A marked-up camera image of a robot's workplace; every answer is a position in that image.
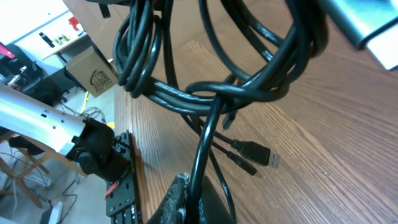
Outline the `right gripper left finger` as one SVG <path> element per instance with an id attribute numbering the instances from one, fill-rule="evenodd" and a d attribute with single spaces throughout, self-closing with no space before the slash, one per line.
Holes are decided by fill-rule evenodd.
<path id="1" fill-rule="evenodd" d="M 189 175 L 178 173 L 147 224 L 183 224 L 186 217 L 185 202 L 188 183 Z"/>

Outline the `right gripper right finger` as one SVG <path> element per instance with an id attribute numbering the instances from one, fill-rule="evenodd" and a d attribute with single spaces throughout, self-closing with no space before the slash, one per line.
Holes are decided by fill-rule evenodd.
<path id="1" fill-rule="evenodd" d="M 229 214 L 207 176 L 204 176 L 201 185 L 201 198 L 198 210 L 198 222 L 200 224 L 234 224 L 232 216 Z"/>

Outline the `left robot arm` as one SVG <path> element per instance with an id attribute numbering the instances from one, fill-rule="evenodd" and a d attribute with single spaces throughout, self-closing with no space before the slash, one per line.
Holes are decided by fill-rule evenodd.
<path id="1" fill-rule="evenodd" d="M 43 144 L 79 163 L 84 174 L 95 174 L 107 182 L 131 172 L 129 159 L 116 151 L 109 126 L 64 113 L 3 84 L 1 127 Z"/>

